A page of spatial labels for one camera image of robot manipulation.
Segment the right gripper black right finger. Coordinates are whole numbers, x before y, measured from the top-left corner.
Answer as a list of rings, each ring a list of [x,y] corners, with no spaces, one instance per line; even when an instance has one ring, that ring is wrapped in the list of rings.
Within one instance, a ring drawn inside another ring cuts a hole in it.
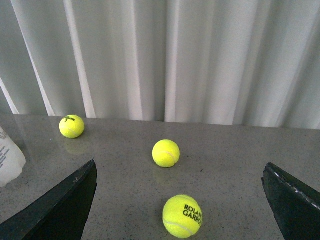
[[[271,162],[261,181],[284,239],[318,240],[320,193]]]

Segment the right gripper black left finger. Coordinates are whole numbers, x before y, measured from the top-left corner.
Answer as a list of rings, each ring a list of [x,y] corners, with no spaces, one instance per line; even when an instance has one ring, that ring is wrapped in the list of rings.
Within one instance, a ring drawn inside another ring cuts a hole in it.
[[[46,194],[1,223],[2,240],[80,240],[95,192],[97,167],[90,160]]]

